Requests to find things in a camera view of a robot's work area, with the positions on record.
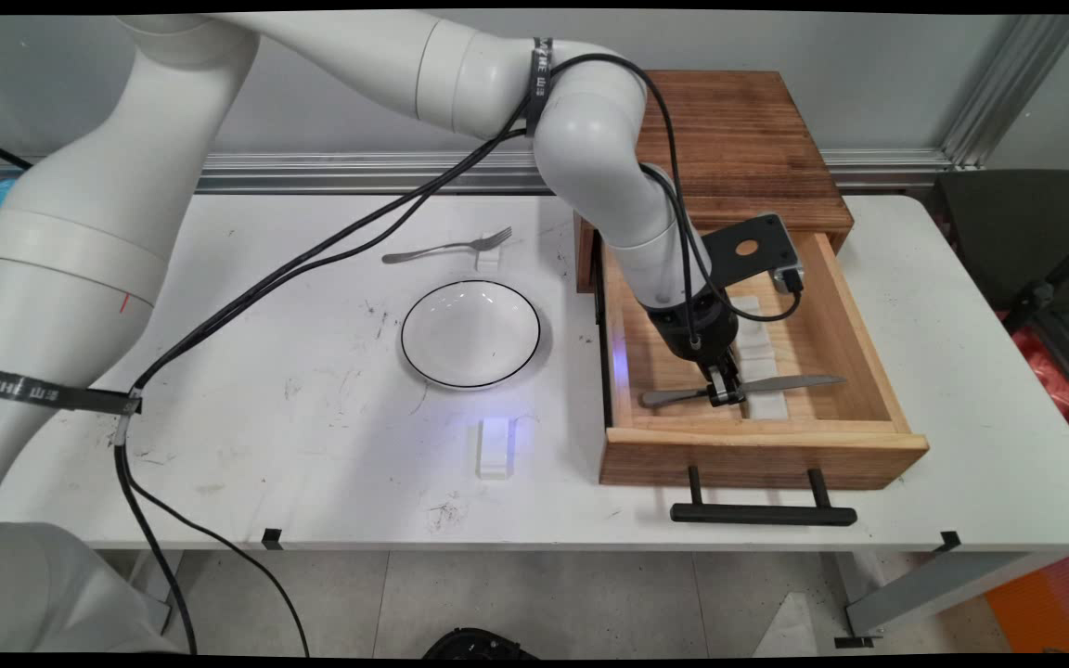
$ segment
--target white plate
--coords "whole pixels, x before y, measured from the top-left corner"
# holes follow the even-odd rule
[[[538,347],[538,315],[521,293],[491,280],[445,284],[403,321],[403,356],[435,384],[489,388],[526,367]]]

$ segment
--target fork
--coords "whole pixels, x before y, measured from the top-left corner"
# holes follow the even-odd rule
[[[467,249],[476,250],[476,252],[484,252],[484,250],[496,249],[497,246],[501,245],[501,242],[510,239],[510,234],[513,234],[513,229],[502,229],[501,232],[494,234],[493,236],[486,236],[484,239],[474,239],[472,242],[459,242],[458,244],[445,244],[443,246],[434,246],[431,249],[423,250],[412,250],[408,253],[389,253],[383,255],[383,262],[387,264],[398,264],[404,263],[406,261],[413,261],[413,259],[424,255],[433,250],[444,250],[444,249],[459,249],[460,247],[467,247]]]

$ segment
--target tile floor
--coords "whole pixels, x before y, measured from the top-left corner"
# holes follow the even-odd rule
[[[832,555],[817,553],[267,552],[314,656],[417,658],[456,626],[540,658],[752,656],[789,592],[805,593],[819,654],[997,652],[983,597],[895,630],[873,650],[848,634]],[[298,655],[278,592],[236,555],[184,555],[179,576],[207,654]],[[167,637],[184,643],[172,613]]]

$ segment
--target drawer handle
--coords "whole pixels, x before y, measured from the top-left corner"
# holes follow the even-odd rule
[[[673,522],[712,522],[712,524],[792,524],[805,527],[850,527],[856,524],[856,511],[852,508],[834,508],[827,498],[827,486],[823,472],[818,468],[806,470],[815,494],[815,507],[802,504],[726,504],[703,502],[700,498],[700,469],[688,466],[688,481],[692,483],[692,502],[671,506]]]

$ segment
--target wooden board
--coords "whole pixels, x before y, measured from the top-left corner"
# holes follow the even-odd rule
[[[781,75],[648,74],[671,113],[687,213],[700,232],[776,212],[791,231],[823,232],[839,249],[852,215]],[[653,97],[646,105],[637,159],[670,171],[666,129]],[[591,232],[590,224],[578,226],[577,250],[591,243]],[[582,292],[591,292],[587,267],[576,278]]]
[[[805,292],[794,315],[766,323],[777,373],[834,373],[848,383],[787,390],[790,417],[780,421],[745,419],[743,405],[639,405],[646,390],[697,388],[704,380],[694,363],[667,349],[615,259],[602,251],[611,407],[602,483],[685,485],[686,466],[696,464],[713,485],[805,487],[806,469],[818,466],[828,487],[872,490],[924,455],[925,437],[910,434],[826,236],[792,236]],[[763,313],[779,313],[792,299],[766,275],[729,292],[757,296]]]

